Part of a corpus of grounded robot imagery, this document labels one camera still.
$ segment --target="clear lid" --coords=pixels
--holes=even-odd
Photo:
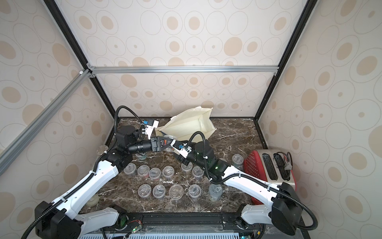
[[[149,172],[149,177],[152,179],[156,179],[160,176],[160,169],[157,167],[154,167]]]
[[[138,195],[140,197],[148,197],[151,193],[151,187],[149,184],[143,184],[138,188]]]
[[[175,170],[174,170],[174,168],[171,167],[171,166],[166,166],[166,167],[163,169],[163,175],[164,175],[165,177],[171,177],[171,176],[173,176],[173,175],[174,175],[174,172],[175,172]]]
[[[223,188],[218,184],[211,184],[208,188],[208,192],[213,197],[220,197],[220,195],[223,193]]]
[[[188,188],[188,193],[191,197],[197,198],[201,195],[202,189],[199,187],[199,185],[193,184]]]
[[[150,171],[150,167],[147,165],[142,165],[138,168],[138,174],[139,175],[147,175]]]
[[[106,150],[108,150],[109,149],[109,147],[108,146],[106,146],[106,145],[101,145],[101,146],[99,146],[96,150],[95,150],[95,153],[97,154],[97,155],[102,155]]]
[[[172,199],[180,199],[183,196],[183,193],[184,189],[179,184],[172,185],[170,190],[168,191],[168,194]]]
[[[192,169],[192,163],[189,162],[188,165],[184,165],[182,164],[181,168],[184,170],[184,171],[190,171]]]
[[[152,194],[156,198],[162,198],[166,193],[166,188],[162,184],[156,185],[152,190]]]
[[[137,166],[133,163],[129,163],[123,170],[126,174],[131,174],[136,170]]]
[[[203,169],[201,169],[199,166],[195,166],[193,169],[192,169],[192,173],[195,175],[195,176],[202,176],[204,174],[204,171]]]
[[[234,164],[243,164],[244,159],[241,155],[235,154],[232,156],[232,161]]]

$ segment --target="patterned wallpaper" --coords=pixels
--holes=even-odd
[[[278,65],[306,0],[56,0],[94,66]]]
[[[321,1],[260,120],[293,155],[312,239],[382,235],[381,23],[380,0]]]
[[[51,202],[87,175],[112,127],[86,80],[1,175],[0,238],[19,239],[40,202]]]
[[[0,152],[78,74],[69,49],[38,0],[0,1]]]
[[[114,107],[138,116],[168,117],[186,109],[214,108],[211,116],[253,117],[273,73],[98,74]],[[121,116],[132,116],[121,111]]]

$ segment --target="white ventilation grille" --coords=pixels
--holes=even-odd
[[[107,234],[108,239],[117,236],[124,236],[125,234]],[[81,236],[79,239],[104,239],[102,234],[89,233]],[[147,233],[147,234],[133,234],[129,239],[239,239],[237,232],[210,232],[210,233]]]

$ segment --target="marble countertop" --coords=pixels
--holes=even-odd
[[[218,158],[222,158],[232,163],[234,154],[241,154],[246,158],[254,149],[262,149],[259,136],[251,119],[211,119],[217,130],[209,138],[210,145]],[[165,125],[169,119],[160,119],[159,126]],[[119,126],[133,125],[139,128],[136,119],[122,118]],[[223,194],[219,201],[211,202],[208,199],[208,187],[210,183],[204,177],[203,181],[196,181],[192,173],[185,173],[181,170],[181,163],[177,161],[171,153],[147,153],[145,161],[139,161],[133,157],[132,163],[137,168],[141,165],[148,165],[150,168],[158,167],[162,170],[170,165],[175,169],[175,175],[171,180],[161,178],[154,182],[150,178],[141,179],[138,176],[129,177],[121,172],[115,178],[107,182],[97,194],[100,197],[98,204],[94,207],[84,206],[80,213],[88,213],[117,204],[125,208],[128,212],[235,212],[242,203],[251,204],[248,194],[233,187],[223,185]],[[138,188],[142,184],[149,184],[153,189],[156,185],[162,184],[166,188],[164,199],[156,199],[152,195],[149,199],[142,199],[138,196]],[[172,200],[168,195],[168,190],[174,184],[180,184],[184,189],[183,197],[179,200]],[[197,201],[192,201],[188,196],[188,188],[192,184],[197,184],[202,189],[202,195]]]

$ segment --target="plastic container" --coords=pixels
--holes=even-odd
[[[135,177],[137,176],[137,166],[133,163],[129,163],[124,169],[123,172],[126,173],[127,176]]]
[[[156,185],[152,190],[152,195],[157,199],[165,198],[166,188],[162,184]]]
[[[151,186],[149,184],[143,184],[138,188],[138,195],[141,198],[148,198],[151,195]]]
[[[239,154],[235,154],[232,156],[232,163],[235,168],[237,169],[242,168],[243,162],[244,162],[243,156]]]
[[[196,180],[201,181],[203,179],[204,171],[199,166],[195,166],[192,169],[192,175]]]
[[[176,139],[176,137],[175,137],[175,136],[172,136],[172,135],[164,135],[163,137],[165,137],[165,138],[170,138],[171,141]],[[172,152],[174,152],[174,148],[171,147],[171,146],[169,146],[169,147],[165,148],[163,151],[172,153]]]
[[[147,154],[146,153],[143,153],[142,155],[140,155],[139,153],[136,153],[135,156],[137,157],[137,159],[139,161],[145,161],[146,158],[147,158]]]
[[[174,184],[171,186],[171,188],[168,191],[168,194],[170,195],[171,199],[179,200],[183,197],[184,189],[179,184]]]
[[[149,171],[149,177],[154,181],[158,181],[160,179],[160,169],[157,167],[152,168]]]
[[[182,168],[182,170],[184,171],[184,172],[191,172],[191,170],[192,170],[192,163],[191,162],[189,162],[188,163],[188,165],[184,165],[184,164],[182,164],[182,166],[180,166],[181,168]]]
[[[149,177],[149,171],[150,171],[149,166],[142,165],[141,167],[138,168],[138,176],[140,176],[143,179],[146,179]]]
[[[166,167],[164,167],[162,173],[163,173],[163,176],[165,176],[166,179],[171,179],[172,176],[174,176],[175,170],[171,166],[166,166]]]
[[[216,202],[220,199],[220,197],[222,196],[223,194],[223,188],[218,185],[218,184],[211,184],[209,187],[208,187],[208,198],[213,201],[213,202]]]
[[[101,145],[99,146],[96,150],[95,150],[95,153],[96,155],[98,156],[101,156],[105,151],[107,151],[109,149],[108,146],[106,145]]]
[[[201,194],[202,189],[196,184],[193,184],[188,188],[188,195],[192,201],[197,201]]]

